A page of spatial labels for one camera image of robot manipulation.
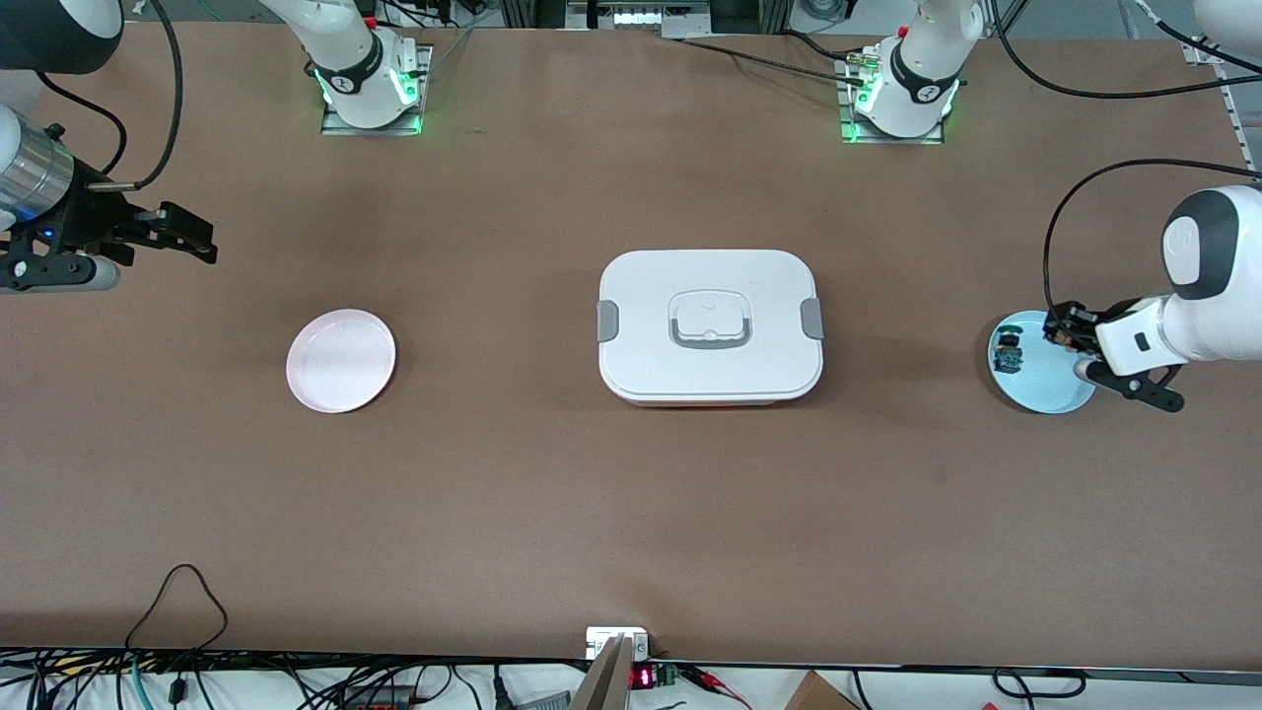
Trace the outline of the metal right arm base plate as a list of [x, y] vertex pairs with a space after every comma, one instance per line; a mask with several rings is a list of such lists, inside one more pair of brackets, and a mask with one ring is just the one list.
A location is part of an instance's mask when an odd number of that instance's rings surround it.
[[380, 127], [356, 127], [347, 124], [341, 116], [334, 113], [334, 108], [326, 106], [321, 117], [321, 135], [326, 136], [414, 136], [420, 135], [424, 129], [424, 108], [429, 82], [429, 68], [433, 55], [432, 44], [420, 44], [415, 50], [416, 67], [408, 73], [405, 79], [392, 82], [398, 90], [404, 91], [404, 97], [411, 100], [411, 105], [405, 108], [392, 122]]

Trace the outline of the white lidded lunch box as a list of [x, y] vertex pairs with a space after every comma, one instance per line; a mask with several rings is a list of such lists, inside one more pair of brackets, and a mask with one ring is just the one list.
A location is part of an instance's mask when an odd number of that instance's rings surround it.
[[598, 368], [640, 407], [801, 399], [824, 370], [814, 274], [777, 248], [647, 248], [604, 266]]

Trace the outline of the brown cardboard box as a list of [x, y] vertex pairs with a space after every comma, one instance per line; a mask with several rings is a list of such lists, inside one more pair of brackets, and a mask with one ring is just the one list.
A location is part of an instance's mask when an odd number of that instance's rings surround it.
[[801, 684], [789, 697], [784, 710], [864, 710], [851, 697], [839, 691], [834, 684], [815, 671], [806, 671]]

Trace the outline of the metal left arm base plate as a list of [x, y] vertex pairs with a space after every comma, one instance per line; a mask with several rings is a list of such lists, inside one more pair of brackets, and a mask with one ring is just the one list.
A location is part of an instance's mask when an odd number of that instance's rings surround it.
[[959, 81], [912, 86], [883, 73], [880, 57], [849, 53], [834, 62], [840, 136], [851, 144], [941, 144]]

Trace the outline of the pink round plate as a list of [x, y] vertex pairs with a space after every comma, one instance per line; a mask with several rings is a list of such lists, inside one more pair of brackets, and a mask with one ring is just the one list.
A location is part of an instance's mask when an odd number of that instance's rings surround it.
[[362, 409], [392, 380], [398, 347], [379, 317], [357, 309], [310, 320], [286, 354], [286, 383], [305, 409], [342, 414]]

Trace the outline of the light blue round plate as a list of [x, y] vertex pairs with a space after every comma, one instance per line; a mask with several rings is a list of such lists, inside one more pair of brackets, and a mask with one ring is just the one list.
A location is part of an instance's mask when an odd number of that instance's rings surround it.
[[1074, 375], [1074, 364], [1089, 358], [1083, 352], [1068, 352], [1050, 343], [1044, 333], [1045, 319], [1045, 311], [1015, 311], [1002, 319], [997, 327], [1012, 323], [1023, 328], [1023, 368], [1013, 376], [993, 372], [991, 349], [994, 327], [986, 356], [989, 375], [1001, 393], [1018, 407], [1049, 415], [1073, 412], [1082, 409], [1095, 391], [1095, 387]]

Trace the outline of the grey aluminium bar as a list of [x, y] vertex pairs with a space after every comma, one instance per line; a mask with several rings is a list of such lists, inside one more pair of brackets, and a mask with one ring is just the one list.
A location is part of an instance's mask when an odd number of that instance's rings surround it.
[[618, 632], [604, 638], [567, 710], [627, 710], [635, 652], [634, 633]]

